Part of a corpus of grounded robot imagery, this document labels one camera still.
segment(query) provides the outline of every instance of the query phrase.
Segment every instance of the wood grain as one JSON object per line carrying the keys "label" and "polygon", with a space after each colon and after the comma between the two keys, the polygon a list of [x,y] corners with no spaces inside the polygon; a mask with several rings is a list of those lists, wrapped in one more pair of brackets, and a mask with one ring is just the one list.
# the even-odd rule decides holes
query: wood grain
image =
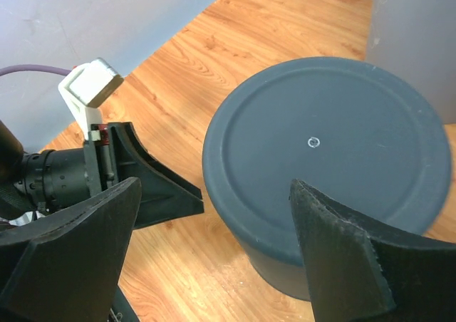
{"label": "wood grain", "polygon": [[[149,152],[204,188],[202,142],[242,81],[293,58],[363,59],[370,0],[217,0],[130,76],[102,107],[132,121]],[[456,127],[447,132],[456,147]],[[49,147],[79,147],[72,124]],[[313,321],[307,302],[266,284],[218,217],[206,213],[133,233],[120,285],[141,321]],[[430,236],[456,242],[456,191]]]}

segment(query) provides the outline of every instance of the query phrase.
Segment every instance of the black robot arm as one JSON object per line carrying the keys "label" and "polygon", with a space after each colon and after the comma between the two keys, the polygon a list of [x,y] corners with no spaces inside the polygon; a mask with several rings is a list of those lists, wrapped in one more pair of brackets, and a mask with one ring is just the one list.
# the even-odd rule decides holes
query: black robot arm
{"label": "black robot arm", "polygon": [[203,213],[201,191],[150,156],[131,123],[94,125],[78,149],[24,153],[0,122],[0,217],[43,215],[77,204],[129,177],[141,180],[135,228]]}

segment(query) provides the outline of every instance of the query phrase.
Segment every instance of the gray wall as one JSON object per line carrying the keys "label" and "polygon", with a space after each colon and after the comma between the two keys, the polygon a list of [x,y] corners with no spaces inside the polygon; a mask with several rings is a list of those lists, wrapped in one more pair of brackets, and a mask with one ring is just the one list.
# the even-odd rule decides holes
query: gray wall
{"label": "gray wall", "polygon": [[[0,67],[72,68],[103,57],[124,76],[214,0],[0,0]],[[0,119],[29,151],[73,121],[58,94],[62,77],[0,78]]]}

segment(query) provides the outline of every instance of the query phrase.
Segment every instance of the purple cable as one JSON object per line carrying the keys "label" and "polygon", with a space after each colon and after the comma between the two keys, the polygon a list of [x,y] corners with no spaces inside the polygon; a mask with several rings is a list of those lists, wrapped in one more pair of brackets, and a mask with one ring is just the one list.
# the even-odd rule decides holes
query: purple cable
{"label": "purple cable", "polygon": [[9,66],[5,68],[0,68],[0,76],[15,73],[18,71],[40,71],[43,73],[52,73],[62,76],[67,76],[71,71],[68,69],[51,67],[51,66],[42,66],[39,64],[18,64],[15,66]]}

